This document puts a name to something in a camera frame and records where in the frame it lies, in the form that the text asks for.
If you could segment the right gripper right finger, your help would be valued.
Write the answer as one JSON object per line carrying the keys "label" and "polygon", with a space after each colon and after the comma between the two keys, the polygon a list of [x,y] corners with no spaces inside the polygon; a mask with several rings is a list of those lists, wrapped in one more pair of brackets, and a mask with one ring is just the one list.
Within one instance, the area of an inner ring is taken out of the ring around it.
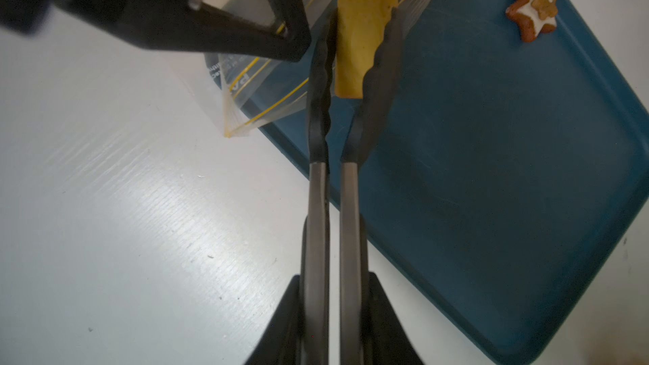
{"label": "right gripper right finger", "polygon": [[408,339],[380,280],[373,272],[368,274],[367,320],[364,335],[369,343],[370,364],[423,364]]}

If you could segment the yellow square cookie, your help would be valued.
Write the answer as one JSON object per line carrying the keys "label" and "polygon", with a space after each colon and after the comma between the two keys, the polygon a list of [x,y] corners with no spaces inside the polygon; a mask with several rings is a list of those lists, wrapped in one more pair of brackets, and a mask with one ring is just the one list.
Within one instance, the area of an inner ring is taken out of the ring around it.
{"label": "yellow square cookie", "polygon": [[375,63],[397,0],[338,0],[335,94],[363,97],[363,78]]}

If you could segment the teal tray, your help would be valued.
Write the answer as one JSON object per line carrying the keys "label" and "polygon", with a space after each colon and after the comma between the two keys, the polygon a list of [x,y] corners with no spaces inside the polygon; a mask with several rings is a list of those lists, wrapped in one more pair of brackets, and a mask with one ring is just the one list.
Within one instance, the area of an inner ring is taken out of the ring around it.
{"label": "teal tray", "polygon": [[368,236],[498,364],[537,359],[648,196],[648,114],[570,0],[431,0],[360,174]]}

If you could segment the brown star cookie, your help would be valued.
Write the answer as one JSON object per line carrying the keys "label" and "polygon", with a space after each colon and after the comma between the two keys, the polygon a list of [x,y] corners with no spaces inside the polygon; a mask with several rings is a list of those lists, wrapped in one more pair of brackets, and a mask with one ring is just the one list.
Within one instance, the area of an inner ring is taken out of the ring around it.
{"label": "brown star cookie", "polygon": [[516,23],[523,42],[534,42],[541,34],[557,29],[558,0],[515,0],[505,16]]}

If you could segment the clear zip bag yellow strip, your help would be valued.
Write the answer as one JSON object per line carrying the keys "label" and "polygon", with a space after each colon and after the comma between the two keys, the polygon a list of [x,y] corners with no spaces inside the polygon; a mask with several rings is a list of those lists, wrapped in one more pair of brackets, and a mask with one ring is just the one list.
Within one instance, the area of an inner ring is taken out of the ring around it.
{"label": "clear zip bag yellow strip", "polygon": [[[303,0],[312,44],[316,44],[338,0]],[[417,23],[431,0],[397,0],[404,34]],[[314,46],[293,63],[265,57],[212,52],[206,67],[215,88],[194,82],[194,98],[227,138],[245,136],[307,105]]]}

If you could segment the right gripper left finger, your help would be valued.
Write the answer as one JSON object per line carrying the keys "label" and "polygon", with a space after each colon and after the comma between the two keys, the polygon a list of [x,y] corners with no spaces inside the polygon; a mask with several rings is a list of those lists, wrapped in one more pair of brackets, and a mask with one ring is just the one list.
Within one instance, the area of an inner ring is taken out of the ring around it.
{"label": "right gripper left finger", "polygon": [[245,364],[299,364],[301,332],[300,276],[294,275],[263,335]]}

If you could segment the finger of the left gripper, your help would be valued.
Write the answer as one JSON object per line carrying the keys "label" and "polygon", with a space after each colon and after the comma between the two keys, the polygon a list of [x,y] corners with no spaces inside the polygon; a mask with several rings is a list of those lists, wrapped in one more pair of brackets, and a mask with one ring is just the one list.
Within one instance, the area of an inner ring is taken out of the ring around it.
{"label": "finger of the left gripper", "polygon": [[188,0],[189,14],[201,25],[195,35],[200,52],[223,52],[297,62],[311,44],[303,0],[268,0],[275,19],[264,26],[215,8],[203,0]]}

